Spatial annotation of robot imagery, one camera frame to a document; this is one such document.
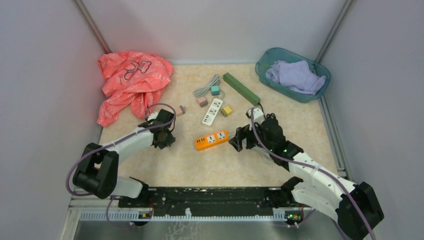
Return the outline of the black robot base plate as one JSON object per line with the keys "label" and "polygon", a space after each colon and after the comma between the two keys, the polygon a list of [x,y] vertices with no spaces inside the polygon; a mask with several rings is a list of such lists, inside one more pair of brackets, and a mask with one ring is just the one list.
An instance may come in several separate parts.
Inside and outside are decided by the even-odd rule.
{"label": "black robot base plate", "polygon": [[300,215],[307,208],[281,187],[150,187],[137,198],[121,196],[120,208],[146,208],[155,217],[256,217],[274,211]]}

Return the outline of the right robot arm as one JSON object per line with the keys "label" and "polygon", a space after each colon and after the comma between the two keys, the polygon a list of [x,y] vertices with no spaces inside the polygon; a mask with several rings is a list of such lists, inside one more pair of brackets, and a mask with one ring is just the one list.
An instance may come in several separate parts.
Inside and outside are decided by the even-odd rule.
{"label": "right robot arm", "polygon": [[299,203],[314,208],[331,218],[352,240],[374,238],[373,229],[385,215],[372,186],[328,171],[286,139],[273,115],[269,114],[261,123],[238,127],[229,143],[238,152],[261,149],[276,165],[294,174],[281,187],[281,199],[287,206]]}

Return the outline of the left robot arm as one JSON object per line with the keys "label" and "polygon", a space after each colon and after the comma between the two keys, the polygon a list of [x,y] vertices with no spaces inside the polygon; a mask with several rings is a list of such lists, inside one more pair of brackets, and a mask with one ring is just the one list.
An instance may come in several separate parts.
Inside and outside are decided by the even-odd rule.
{"label": "left robot arm", "polygon": [[118,140],[104,145],[88,144],[73,175],[68,175],[67,179],[84,190],[86,196],[94,195],[99,199],[127,197],[138,207],[146,206],[150,200],[150,193],[146,190],[149,186],[133,177],[120,177],[119,166],[143,149],[161,150],[171,146],[176,140],[171,130],[175,119],[175,113],[161,109]]}

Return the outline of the orange power strip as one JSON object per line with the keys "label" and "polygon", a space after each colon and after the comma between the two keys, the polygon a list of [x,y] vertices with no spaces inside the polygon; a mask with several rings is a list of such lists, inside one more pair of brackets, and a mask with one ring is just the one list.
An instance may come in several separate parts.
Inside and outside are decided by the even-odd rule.
{"label": "orange power strip", "polygon": [[194,146],[197,151],[203,151],[220,144],[228,142],[230,135],[226,130],[221,130],[194,140]]}

